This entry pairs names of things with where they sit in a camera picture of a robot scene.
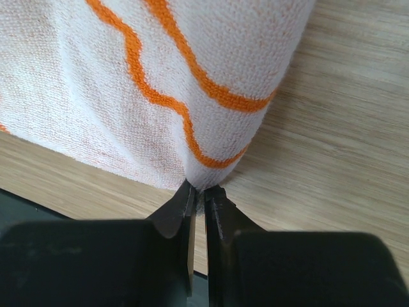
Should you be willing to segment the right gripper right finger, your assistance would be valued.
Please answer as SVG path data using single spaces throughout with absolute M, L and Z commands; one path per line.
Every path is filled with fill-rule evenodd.
M 407 306 L 386 245 L 362 232 L 273 232 L 204 193 L 211 306 Z

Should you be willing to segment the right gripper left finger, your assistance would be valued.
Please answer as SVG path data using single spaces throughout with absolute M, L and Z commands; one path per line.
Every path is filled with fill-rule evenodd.
M 2 306 L 185 306 L 197 192 L 146 219 L 15 224 L 1 235 Z

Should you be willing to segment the orange white patterned towel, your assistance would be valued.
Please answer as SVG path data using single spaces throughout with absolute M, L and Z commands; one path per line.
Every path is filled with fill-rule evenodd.
M 2 1 L 1 129 L 155 187 L 223 181 L 313 1 Z

